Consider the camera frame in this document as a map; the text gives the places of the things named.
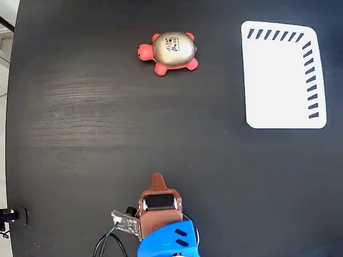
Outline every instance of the turtle head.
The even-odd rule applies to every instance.
[[[141,44],[138,48],[138,57],[143,61],[152,60],[152,45],[150,44]]]

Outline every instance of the striped border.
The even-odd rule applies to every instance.
[[[296,32],[289,32],[289,31],[284,31],[281,33],[281,31],[272,31],[272,30],[267,30],[266,34],[264,37],[260,37],[263,29],[259,29],[256,33],[255,38],[252,37],[255,29],[251,28],[249,30],[249,34],[247,36],[248,39],[263,39],[266,40],[270,37],[272,37],[272,40],[279,40],[279,41],[288,41],[288,42],[299,42],[299,40],[304,36],[304,33],[299,33],[298,37],[295,39],[295,35],[297,34]],[[311,93],[312,95],[307,98],[307,101],[309,102],[308,109],[316,111],[315,109],[318,108],[318,94],[315,93],[314,90],[317,89],[317,84],[316,84],[316,75],[315,75],[315,67],[314,67],[314,59],[312,57],[312,49],[311,49],[311,41],[307,42],[303,47],[302,50],[304,52],[303,58],[304,58],[304,66],[307,68],[305,71],[305,76],[308,78],[306,80],[306,84],[308,85],[307,92]],[[309,115],[309,119],[319,117],[319,112],[315,112],[313,114]]]

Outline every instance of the white card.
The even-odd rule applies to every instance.
[[[247,123],[255,129],[324,127],[324,79],[316,32],[246,21],[241,33]]]

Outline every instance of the blue robot part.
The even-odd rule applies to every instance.
[[[158,229],[145,238],[137,257],[200,257],[192,221],[177,222]]]

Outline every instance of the circuit board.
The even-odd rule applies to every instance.
[[[139,241],[142,240],[139,219],[116,210],[113,210],[111,215],[113,217],[113,222],[115,223],[115,229],[135,235],[138,237]]]

